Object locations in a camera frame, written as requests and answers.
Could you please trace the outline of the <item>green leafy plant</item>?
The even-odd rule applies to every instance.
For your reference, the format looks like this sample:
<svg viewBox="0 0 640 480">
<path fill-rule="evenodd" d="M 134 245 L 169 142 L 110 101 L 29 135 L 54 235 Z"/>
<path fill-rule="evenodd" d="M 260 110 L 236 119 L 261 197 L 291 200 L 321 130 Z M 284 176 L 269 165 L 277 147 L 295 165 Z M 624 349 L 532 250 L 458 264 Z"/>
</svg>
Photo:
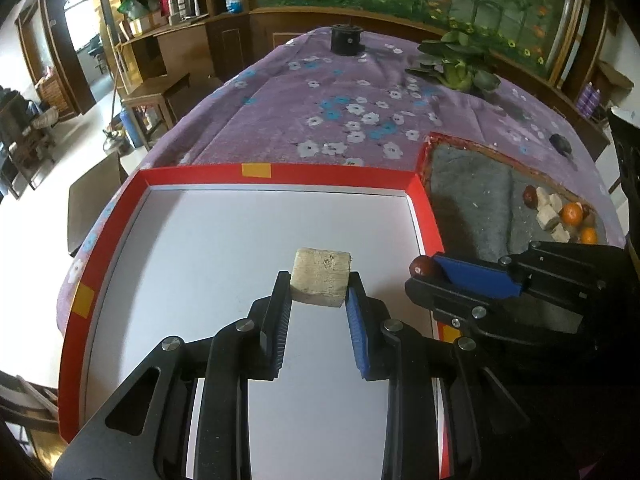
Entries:
<svg viewBox="0 0 640 480">
<path fill-rule="evenodd" d="M 406 68 L 411 76 L 463 93 L 491 93 L 501 84 L 489 50 L 465 32 L 450 30 L 439 40 L 425 39 L 418 50 L 416 62 Z"/>
</svg>

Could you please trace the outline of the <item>purple floral tablecloth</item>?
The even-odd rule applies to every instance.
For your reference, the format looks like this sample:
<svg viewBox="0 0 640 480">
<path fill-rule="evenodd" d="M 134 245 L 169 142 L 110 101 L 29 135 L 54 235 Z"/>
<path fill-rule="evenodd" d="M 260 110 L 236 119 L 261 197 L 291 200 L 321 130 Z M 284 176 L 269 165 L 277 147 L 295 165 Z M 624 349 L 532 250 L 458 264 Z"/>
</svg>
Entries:
<svg viewBox="0 0 640 480">
<path fill-rule="evenodd" d="M 414 42 L 367 32 L 363 51 L 341 56 L 320 27 L 288 40 L 226 81 L 183 116 L 142 167 L 317 164 L 413 170 L 435 133 L 508 156 L 586 200 L 605 244 L 623 228 L 577 130 L 513 80 L 487 96 L 450 90 L 406 73 Z M 552 133 L 570 141 L 563 157 Z"/>
</svg>

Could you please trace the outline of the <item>wooden side table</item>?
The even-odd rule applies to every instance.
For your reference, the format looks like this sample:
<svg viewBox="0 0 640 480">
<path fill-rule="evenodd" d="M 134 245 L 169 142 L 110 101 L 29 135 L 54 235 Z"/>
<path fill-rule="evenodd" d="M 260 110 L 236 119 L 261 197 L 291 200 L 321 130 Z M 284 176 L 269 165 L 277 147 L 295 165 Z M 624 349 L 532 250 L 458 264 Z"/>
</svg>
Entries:
<svg viewBox="0 0 640 480">
<path fill-rule="evenodd" d="M 143 81 L 122 98 L 122 108 L 127 111 L 134 122 L 134 128 L 148 151 L 152 148 L 151 136 L 159 126 L 170 130 L 178 122 L 170 100 L 182 89 L 190 87 L 191 74 L 189 72 L 182 75 L 162 75 Z M 138 119 L 136 110 L 141 107 L 156 110 L 158 119 L 149 130 L 143 129 L 143 124 Z"/>
</svg>

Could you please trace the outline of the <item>dark red jujube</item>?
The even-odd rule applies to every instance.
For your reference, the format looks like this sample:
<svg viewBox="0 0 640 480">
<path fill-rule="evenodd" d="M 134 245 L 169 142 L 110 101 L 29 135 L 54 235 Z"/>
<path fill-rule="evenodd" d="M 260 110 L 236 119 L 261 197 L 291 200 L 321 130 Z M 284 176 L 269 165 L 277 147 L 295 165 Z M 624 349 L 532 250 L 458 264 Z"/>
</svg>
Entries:
<svg viewBox="0 0 640 480">
<path fill-rule="evenodd" d="M 435 259 L 420 255 L 409 264 L 409 273 L 413 278 L 438 278 L 442 275 L 442 268 Z"/>
</svg>

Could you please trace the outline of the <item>grey felt mat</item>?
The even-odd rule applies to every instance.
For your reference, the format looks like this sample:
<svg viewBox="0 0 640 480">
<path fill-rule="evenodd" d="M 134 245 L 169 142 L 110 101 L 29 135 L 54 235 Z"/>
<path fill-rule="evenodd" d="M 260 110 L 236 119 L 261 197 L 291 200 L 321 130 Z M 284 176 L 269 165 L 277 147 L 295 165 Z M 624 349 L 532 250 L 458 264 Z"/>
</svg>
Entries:
<svg viewBox="0 0 640 480">
<path fill-rule="evenodd" d="M 524 252 L 533 242 L 556 243 L 551 230 L 541 229 L 523 203 L 524 188 L 536 188 L 530 174 L 479 150 L 437 140 L 427 144 L 424 176 L 444 243 L 438 252 L 465 261 L 496 262 Z M 570 243 L 582 244 L 577 229 L 565 229 L 572 236 Z"/>
</svg>

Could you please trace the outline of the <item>red white shallow box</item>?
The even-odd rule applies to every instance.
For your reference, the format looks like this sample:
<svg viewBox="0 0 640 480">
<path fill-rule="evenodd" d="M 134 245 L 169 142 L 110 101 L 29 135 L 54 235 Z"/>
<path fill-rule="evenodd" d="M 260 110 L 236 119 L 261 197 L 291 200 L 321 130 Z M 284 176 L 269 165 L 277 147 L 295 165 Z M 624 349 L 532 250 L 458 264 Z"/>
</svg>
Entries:
<svg viewBox="0 0 640 480">
<path fill-rule="evenodd" d="M 411 172 L 314 165 L 142 170 L 108 205 L 72 272 L 58 420 L 65 439 L 164 338 L 214 336 L 270 294 L 299 248 L 348 252 L 367 293 L 432 331 L 404 291 L 417 255 L 442 250 Z M 385 382 L 355 365 L 343 309 L 294 304 L 274 382 L 252 382 L 250 462 L 257 479 L 376 479 Z"/>
</svg>

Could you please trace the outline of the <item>blue water bottle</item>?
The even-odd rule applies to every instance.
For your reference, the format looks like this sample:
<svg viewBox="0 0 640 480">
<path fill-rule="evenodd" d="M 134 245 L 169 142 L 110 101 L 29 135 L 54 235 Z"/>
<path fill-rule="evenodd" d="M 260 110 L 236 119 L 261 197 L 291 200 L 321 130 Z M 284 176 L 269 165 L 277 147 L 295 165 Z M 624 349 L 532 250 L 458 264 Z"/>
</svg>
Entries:
<svg viewBox="0 0 640 480">
<path fill-rule="evenodd" d="M 144 141 L 143 141 L 143 138 L 142 138 L 142 136 L 140 136 L 140 133 L 138 131 L 137 122 L 131 116 L 131 114 L 128 112 L 126 107 L 123 107 L 120 110 L 118 116 L 119 116 L 120 121 L 122 122 L 122 125 L 125 128 L 125 131 L 127 133 L 127 136 L 129 138 L 129 141 L 132 144 L 132 146 L 134 148 L 143 148 L 144 147 Z"/>
</svg>

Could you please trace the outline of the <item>beige cake block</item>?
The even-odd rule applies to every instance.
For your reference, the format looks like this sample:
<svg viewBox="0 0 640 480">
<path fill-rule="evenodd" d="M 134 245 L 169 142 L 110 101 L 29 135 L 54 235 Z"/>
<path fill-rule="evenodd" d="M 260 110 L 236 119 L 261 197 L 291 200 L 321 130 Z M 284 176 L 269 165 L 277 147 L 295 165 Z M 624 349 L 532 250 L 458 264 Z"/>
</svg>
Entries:
<svg viewBox="0 0 640 480">
<path fill-rule="evenodd" d="M 299 248 L 291 273 L 292 299 L 318 307 L 341 307 L 347 294 L 351 263 L 349 252 Z"/>
</svg>

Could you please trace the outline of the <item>black cylindrical object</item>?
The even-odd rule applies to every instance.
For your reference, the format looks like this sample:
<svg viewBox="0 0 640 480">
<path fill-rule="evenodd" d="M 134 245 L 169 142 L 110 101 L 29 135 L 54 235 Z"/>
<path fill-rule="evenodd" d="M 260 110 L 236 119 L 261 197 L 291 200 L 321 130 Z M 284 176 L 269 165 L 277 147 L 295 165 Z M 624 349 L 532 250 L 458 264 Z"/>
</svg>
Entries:
<svg viewBox="0 0 640 480">
<path fill-rule="evenodd" d="M 331 51 L 341 56 L 356 56 L 362 50 L 361 34 L 362 28 L 356 25 L 332 25 Z"/>
</svg>

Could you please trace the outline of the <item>dark wooden stool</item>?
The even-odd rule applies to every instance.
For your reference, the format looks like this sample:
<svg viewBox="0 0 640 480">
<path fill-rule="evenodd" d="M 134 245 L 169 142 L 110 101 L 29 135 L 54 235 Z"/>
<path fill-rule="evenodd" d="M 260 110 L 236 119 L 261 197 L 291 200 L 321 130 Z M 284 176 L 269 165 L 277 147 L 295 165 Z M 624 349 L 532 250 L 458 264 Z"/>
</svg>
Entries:
<svg viewBox="0 0 640 480">
<path fill-rule="evenodd" d="M 103 209 L 127 179 L 119 154 L 107 155 L 68 190 L 67 252 L 75 257 Z"/>
</svg>

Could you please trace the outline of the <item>purple bottles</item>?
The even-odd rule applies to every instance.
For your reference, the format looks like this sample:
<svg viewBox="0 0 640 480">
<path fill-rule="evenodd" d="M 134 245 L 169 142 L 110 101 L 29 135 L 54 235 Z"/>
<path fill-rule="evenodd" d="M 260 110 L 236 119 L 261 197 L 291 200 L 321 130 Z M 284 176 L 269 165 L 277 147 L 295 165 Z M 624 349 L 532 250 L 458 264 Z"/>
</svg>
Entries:
<svg viewBox="0 0 640 480">
<path fill-rule="evenodd" d="M 590 118 L 601 102 L 601 91 L 593 85 L 591 81 L 578 96 L 576 107 L 583 118 Z"/>
</svg>

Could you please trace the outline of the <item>small black object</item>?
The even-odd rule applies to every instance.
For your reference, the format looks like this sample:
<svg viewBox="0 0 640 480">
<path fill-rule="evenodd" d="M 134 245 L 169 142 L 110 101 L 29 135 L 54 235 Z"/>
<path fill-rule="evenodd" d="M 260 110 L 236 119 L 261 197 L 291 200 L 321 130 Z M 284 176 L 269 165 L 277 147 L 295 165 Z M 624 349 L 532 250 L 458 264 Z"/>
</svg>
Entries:
<svg viewBox="0 0 640 480">
<path fill-rule="evenodd" d="M 552 148 L 554 148 L 555 151 L 557 151 L 563 157 L 570 157 L 570 155 L 573 154 L 570 141 L 567 140 L 565 136 L 562 136 L 562 134 L 552 133 L 552 135 L 549 136 L 549 142 Z"/>
</svg>

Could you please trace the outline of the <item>orange mandarin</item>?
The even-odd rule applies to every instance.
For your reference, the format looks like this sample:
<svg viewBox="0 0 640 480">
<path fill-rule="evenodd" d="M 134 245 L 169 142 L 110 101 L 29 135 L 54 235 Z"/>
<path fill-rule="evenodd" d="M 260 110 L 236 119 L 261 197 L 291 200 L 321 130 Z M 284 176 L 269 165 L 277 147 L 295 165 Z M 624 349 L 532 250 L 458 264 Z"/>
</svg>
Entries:
<svg viewBox="0 0 640 480">
<path fill-rule="evenodd" d="M 561 210 L 561 219 L 566 226 L 579 228 L 584 221 L 584 208 L 580 203 L 567 203 Z"/>
<path fill-rule="evenodd" d="M 579 233 L 579 241 L 585 245 L 597 245 L 599 243 L 597 230 L 593 226 L 585 226 Z"/>
</svg>

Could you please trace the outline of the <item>orange mandarin on mat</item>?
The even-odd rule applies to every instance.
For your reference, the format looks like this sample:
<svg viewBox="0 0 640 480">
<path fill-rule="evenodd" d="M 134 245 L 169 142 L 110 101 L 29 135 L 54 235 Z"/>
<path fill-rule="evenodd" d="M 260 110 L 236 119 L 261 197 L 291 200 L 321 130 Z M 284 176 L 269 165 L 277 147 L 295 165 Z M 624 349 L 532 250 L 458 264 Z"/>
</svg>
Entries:
<svg viewBox="0 0 640 480">
<path fill-rule="evenodd" d="M 567 203 L 561 210 L 561 219 L 566 226 L 579 228 L 584 221 L 584 208 L 580 203 Z"/>
</svg>

